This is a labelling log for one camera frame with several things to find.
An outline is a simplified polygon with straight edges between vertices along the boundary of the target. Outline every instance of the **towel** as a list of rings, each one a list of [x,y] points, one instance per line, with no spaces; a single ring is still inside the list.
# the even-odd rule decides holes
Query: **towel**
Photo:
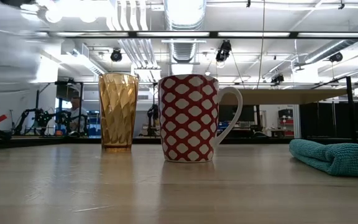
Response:
[[[294,139],[290,142],[290,152],[305,164],[329,175],[358,177],[358,144],[323,145]]]

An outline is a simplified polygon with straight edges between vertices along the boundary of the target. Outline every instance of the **textured drinking glass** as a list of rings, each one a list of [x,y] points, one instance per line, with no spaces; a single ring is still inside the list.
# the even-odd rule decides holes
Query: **textured drinking glass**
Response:
[[[102,148],[130,151],[134,134],[139,80],[120,73],[99,76]]]

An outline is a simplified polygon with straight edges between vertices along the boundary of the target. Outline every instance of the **mug handle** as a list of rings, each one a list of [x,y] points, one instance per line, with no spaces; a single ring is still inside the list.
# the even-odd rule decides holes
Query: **mug handle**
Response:
[[[228,86],[228,87],[223,88],[222,90],[219,90],[218,91],[218,102],[219,103],[221,102],[223,95],[225,95],[226,93],[233,93],[237,97],[237,102],[238,102],[237,111],[236,111],[236,114],[234,115],[233,120],[229,124],[229,126],[222,132],[222,134],[220,134],[218,137],[215,138],[214,147],[218,146],[218,144],[220,144],[222,142],[222,140],[227,136],[227,134],[229,134],[231,129],[234,128],[234,125],[236,125],[238,119],[240,118],[241,111],[242,111],[242,95],[241,95],[240,91],[234,87]]]

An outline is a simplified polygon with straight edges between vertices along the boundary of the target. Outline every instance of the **table surface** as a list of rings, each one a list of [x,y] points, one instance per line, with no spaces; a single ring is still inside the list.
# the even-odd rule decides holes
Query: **table surface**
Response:
[[[0,150],[0,224],[358,223],[358,178],[331,177],[288,145],[225,145],[214,161],[164,162],[159,145]]]

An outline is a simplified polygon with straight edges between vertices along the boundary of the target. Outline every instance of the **patterned mug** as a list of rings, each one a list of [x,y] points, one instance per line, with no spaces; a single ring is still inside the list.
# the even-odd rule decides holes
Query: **patterned mug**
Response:
[[[216,136],[218,103],[225,93],[237,97],[238,107],[230,125]],[[205,75],[174,75],[158,82],[158,110],[165,160],[208,162],[214,149],[240,117],[242,95],[234,87],[219,90],[219,81]]]

